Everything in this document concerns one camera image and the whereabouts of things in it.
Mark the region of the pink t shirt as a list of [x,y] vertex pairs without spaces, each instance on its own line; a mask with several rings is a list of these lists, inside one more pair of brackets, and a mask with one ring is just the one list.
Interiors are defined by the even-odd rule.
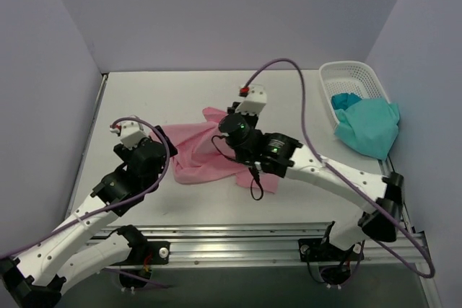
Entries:
[[163,126],[165,135],[178,150],[170,160],[170,170],[176,182],[195,185],[235,177],[242,188],[257,188],[251,173],[243,164],[229,161],[234,157],[226,143],[218,139],[219,122],[226,112],[213,107],[202,110],[202,123]]

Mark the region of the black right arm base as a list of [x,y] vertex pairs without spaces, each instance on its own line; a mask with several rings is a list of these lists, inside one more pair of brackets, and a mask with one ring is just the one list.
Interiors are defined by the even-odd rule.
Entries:
[[328,288],[341,289],[346,285],[364,259],[364,243],[339,250],[321,239],[299,239],[298,247],[300,260],[306,264],[311,279]]

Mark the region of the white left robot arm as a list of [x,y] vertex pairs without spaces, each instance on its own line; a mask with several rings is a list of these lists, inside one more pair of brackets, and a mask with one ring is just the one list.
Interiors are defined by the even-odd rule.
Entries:
[[146,123],[124,118],[112,125],[119,137],[113,151],[121,164],[104,176],[82,204],[51,232],[25,250],[1,258],[1,281],[19,307],[54,307],[73,286],[108,266],[146,265],[156,253],[133,225],[120,226],[87,247],[101,229],[158,189],[177,153],[160,126],[153,137]]

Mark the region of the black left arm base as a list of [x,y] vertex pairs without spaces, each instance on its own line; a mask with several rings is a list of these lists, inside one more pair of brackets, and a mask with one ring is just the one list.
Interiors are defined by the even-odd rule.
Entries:
[[169,289],[170,285],[155,282],[152,278],[153,265],[167,265],[170,259],[170,243],[168,241],[153,241],[136,246],[128,257],[116,266],[122,269],[108,269],[118,276],[121,288],[135,291],[146,289]]

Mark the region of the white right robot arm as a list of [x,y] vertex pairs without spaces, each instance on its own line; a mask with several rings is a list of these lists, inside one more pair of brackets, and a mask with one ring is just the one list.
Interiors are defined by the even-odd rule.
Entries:
[[324,189],[360,209],[349,223],[332,221],[316,250],[335,260],[364,240],[392,243],[398,235],[404,181],[400,174],[371,174],[324,156],[282,133],[262,133],[256,116],[230,113],[218,125],[235,162],[248,167],[255,181],[260,174],[306,182]]

